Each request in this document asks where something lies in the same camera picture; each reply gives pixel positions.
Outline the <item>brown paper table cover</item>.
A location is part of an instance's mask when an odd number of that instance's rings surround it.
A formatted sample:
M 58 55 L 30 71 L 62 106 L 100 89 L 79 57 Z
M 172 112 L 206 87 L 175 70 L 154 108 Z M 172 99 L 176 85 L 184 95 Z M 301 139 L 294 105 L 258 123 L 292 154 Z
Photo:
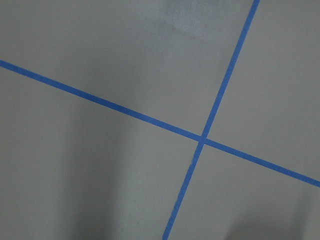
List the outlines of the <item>brown paper table cover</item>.
M 3 240 L 317 240 L 317 0 L 3 0 Z

